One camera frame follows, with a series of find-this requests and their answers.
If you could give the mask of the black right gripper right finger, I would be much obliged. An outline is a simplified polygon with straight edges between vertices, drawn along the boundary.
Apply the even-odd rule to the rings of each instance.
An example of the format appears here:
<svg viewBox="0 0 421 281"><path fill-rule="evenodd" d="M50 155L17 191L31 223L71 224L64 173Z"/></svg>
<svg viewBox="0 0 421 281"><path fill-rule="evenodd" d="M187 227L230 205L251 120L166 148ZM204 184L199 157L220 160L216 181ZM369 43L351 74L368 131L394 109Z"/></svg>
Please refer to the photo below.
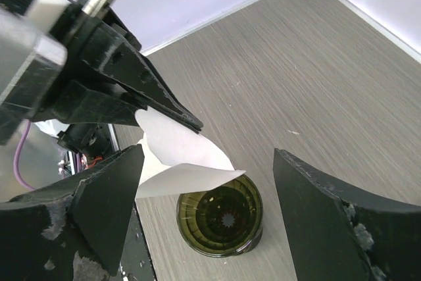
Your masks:
<svg viewBox="0 0 421 281"><path fill-rule="evenodd" d="M298 280L419 280L420 208L274 152L273 174Z"/></svg>

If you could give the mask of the dark green glass dripper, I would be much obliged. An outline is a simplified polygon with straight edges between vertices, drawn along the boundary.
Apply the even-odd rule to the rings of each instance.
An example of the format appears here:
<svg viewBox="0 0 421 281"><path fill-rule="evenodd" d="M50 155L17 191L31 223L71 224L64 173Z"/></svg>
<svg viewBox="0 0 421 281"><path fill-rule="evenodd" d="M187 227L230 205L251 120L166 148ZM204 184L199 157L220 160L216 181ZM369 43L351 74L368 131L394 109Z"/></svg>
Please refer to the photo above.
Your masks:
<svg viewBox="0 0 421 281"><path fill-rule="evenodd" d="M249 252L262 238L263 203L246 175L213 190L181 194L177 225L184 241L207 257L224 258Z"/></svg>

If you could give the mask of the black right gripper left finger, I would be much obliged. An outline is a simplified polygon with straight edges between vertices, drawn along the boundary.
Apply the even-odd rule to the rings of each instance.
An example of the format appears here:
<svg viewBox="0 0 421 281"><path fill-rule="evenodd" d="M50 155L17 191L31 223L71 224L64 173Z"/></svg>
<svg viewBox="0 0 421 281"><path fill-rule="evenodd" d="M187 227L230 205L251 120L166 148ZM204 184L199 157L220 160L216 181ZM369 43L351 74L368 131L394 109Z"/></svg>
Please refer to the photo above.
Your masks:
<svg viewBox="0 0 421 281"><path fill-rule="evenodd" d="M1 204L2 280L108 280L119 268L144 154L119 151Z"/></svg>

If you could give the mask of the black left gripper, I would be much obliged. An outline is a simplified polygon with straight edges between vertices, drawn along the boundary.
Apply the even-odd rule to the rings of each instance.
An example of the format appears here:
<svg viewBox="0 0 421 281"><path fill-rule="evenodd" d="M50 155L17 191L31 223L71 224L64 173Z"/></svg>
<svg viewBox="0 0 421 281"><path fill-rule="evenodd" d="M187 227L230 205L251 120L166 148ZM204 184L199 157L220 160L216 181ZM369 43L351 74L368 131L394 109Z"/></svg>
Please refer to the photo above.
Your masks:
<svg viewBox="0 0 421 281"><path fill-rule="evenodd" d="M1 0L1 143L24 120L137 125L134 97L78 60L94 20L132 34L113 2Z"/></svg>

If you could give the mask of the white paper coffee filter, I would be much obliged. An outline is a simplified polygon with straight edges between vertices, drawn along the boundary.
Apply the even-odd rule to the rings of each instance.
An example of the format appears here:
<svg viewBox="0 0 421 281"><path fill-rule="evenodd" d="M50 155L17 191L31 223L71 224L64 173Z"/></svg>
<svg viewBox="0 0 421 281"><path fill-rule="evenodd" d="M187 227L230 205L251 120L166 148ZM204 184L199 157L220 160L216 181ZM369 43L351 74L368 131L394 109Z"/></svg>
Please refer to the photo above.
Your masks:
<svg viewBox="0 0 421 281"><path fill-rule="evenodd" d="M135 118L145 156L137 199L205 192L245 174L211 140L153 108L137 110Z"/></svg>

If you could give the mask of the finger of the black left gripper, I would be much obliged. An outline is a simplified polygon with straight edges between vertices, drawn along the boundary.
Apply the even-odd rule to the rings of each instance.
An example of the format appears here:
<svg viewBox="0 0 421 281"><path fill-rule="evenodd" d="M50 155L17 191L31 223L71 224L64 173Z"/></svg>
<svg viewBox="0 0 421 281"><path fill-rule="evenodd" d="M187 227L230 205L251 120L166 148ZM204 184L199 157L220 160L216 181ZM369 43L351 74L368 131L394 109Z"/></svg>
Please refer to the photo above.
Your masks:
<svg viewBox="0 0 421 281"><path fill-rule="evenodd" d="M151 61L139 52L137 39L117 25L94 20L78 60L87 75L118 84L140 107L152 107L189 129L200 132L203 123L172 93Z"/></svg>

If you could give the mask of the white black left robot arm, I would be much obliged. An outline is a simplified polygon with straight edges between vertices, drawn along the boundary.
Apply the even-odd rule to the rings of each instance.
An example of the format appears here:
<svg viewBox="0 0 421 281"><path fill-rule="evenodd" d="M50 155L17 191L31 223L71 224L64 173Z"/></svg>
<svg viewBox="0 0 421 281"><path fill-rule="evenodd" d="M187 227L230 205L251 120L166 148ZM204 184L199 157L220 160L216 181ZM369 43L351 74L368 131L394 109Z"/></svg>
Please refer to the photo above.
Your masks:
<svg viewBox="0 0 421 281"><path fill-rule="evenodd" d="M1 143L23 120L58 120L60 146L91 157L109 148L102 124L136 124L153 108L203 124L170 91L114 0L1 0Z"/></svg>

